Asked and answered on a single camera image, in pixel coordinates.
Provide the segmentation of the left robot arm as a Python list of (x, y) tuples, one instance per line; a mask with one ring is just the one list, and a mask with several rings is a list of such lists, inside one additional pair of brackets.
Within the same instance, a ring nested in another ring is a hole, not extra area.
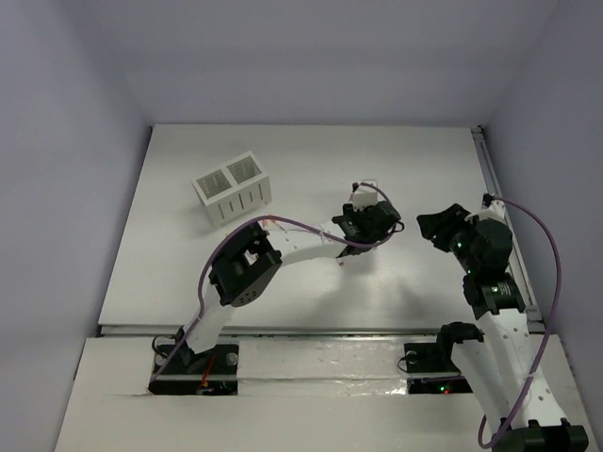
[(346, 203), (341, 214), (316, 226), (275, 215), (246, 221), (210, 254), (199, 278), (199, 308), (173, 336), (174, 344), (151, 380), (171, 364), (183, 374), (203, 369), (234, 310), (261, 297), (281, 268), (369, 252), (403, 230), (401, 215), (388, 201), (361, 210)]

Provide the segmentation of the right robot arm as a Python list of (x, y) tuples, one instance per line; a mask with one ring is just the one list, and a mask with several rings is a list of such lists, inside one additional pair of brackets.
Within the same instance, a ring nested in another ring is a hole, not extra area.
[(433, 246), (464, 270), (464, 297), (475, 317), (441, 328), (433, 357), (458, 368), (484, 411), (478, 444), (490, 451), (584, 451), (585, 427), (573, 424), (540, 367), (550, 337), (532, 345), (527, 305), (510, 273), (513, 233), (504, 203), (486, 200), (471, 213), (460, 204), (416, 221)]

